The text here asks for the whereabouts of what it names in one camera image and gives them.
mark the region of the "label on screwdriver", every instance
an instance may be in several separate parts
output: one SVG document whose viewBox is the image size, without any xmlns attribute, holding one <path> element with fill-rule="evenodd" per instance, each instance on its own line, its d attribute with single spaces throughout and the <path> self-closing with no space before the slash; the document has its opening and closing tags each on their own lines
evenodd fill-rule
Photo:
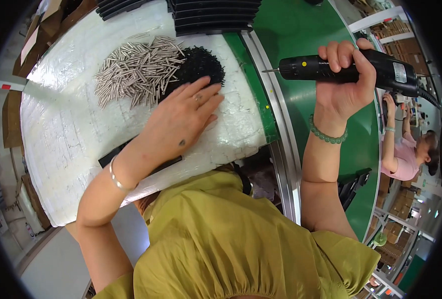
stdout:
<svg viewBox="0 0 442 299">
<path fill-rule="evenodd" d="M 407 73 L 405 72 L 405 67 L 403 64 L 398 62 L 393 62 L 394 74 L 396 75 L 396 81 L 401 83 L 407 83 Z"/>
</svg>

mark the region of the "electric screwdriver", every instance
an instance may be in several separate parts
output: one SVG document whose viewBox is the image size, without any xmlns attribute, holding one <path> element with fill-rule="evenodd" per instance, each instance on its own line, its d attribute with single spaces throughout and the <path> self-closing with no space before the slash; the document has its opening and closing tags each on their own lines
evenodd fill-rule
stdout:
<svg viewBox="0 0 442 299">
<path fill-rule="evenodd" d="M 360 50 L 377 72 L 376 87 L 400 93 L 406 97 L 422 97 L 440 108 L 437 99 L 418 86 L 414 67 L 375 50 Z M 359 80 L 355 63 L 349 68 L 334 73 L 327 60 L 319 55 L 298 56 L 281 59 L 278 69 L 265 70 L 263 73 L 278 71 L 286 80 L 315 80 L 322 82 L 349 83 Z"/>
</svg>

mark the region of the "white foam sheet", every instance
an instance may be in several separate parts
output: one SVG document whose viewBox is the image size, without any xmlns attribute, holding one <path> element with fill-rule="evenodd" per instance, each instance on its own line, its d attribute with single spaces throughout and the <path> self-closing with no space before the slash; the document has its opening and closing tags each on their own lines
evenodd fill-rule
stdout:
<svg viewBox="0 0 442 299">
<path fill-rule="evenodd" d="M 28 76 L 20 118 L 26 163 L 41 205 L 53 226 L 76 220 L 81 196 L 102 170 L 98 159 L 137 135 L 152 109 L 130 99 L 97 106 L 95 80 L 103 60 L 127 37 L 150 31 L 175 37 L 166 2 L 156 0 L 108 21 L 92 11 L 73 26 L 39 61 Z M 140 182 L 123 205 L 205 173 L 220 164 L 242 159 L 266 144 L 254 96 L 222 35 L 176 38 L 182 46 L 204 46 L 226 72 L 225 95 L 215 113 L 218 120 L 201 135 L 184 159 Z"/>
</svg>

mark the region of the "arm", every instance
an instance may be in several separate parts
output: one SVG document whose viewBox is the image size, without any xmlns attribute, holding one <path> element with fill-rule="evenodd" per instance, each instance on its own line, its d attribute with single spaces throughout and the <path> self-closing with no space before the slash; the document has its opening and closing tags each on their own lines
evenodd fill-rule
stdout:
<svg viewBox="0 0 442 299">
<path fill-rule="evenodd" d="M 365 39 L 359 39 L 357 45 L 373 48 Z M 376 70 L 348 41 L 330 42 L 318 52 L 329 61 L 332 71 L 348 68 L 354 59 L 360 73 L 357 83 L 316 82 L 314 125 L 325 135 L 340 137 L 348 118 L 372 102 Z M 302 225 L 311 231 L 328 230 L 357 240 L 337 193 L 340 149 L 341 145 L 327 143 L 310 132 L 302 159 Z"/>
<path fill-rule="evenodd" d="M 402 136 L 404 136 L 405 133 L 411 134 L 412 110 L 410 108 L 407 109 L 406 117 L 402 120 Z"/>
<path fill-rule="evenodd" d="M 123 148 L 113 161 L 113 173 L 124 187 L 134 188 L 158 165 L 181 155 L 217 119 L 212 113 L 224 96 L 217 95 L 220 84 L 201 90 L 209 81 L 203 77 L 173 91 L 153 111 L 143 131 Z M 110 223 L 125 197 L 107 166 L 89 184 L 78 206 L 76 239 L 98 292 L 133 271 Z"/>
<path fill-rule="evenodd" d="M 395 103 L 389 93 L 385 93 L 382 97 L 387 102 L 387 127 L 395 128 Z M 392 173 L 397 171 L 398 161 L 394 157 L 394 132 L 386 130 L 384 141 L 382 142 L 382 156 L 381 163 L 384 168 Z"/>
</svg>

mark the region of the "stack of black trays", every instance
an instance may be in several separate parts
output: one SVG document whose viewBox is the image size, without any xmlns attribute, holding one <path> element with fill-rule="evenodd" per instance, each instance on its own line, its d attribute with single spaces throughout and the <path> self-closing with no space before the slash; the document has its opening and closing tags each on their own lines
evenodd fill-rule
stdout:
<svg viewBox="0 0 442 299">
<path fill-rule="evenodd" d="M 152 0 L 97 0 L 97 14 L 103 18 L 103 21 L 125 12 L 137 9 L 142 4 Z"/>
<path fill-rule="evenodd" d="M 176 36 L 248 32 L 261 0 L 166 0 Z"/>
</svg>

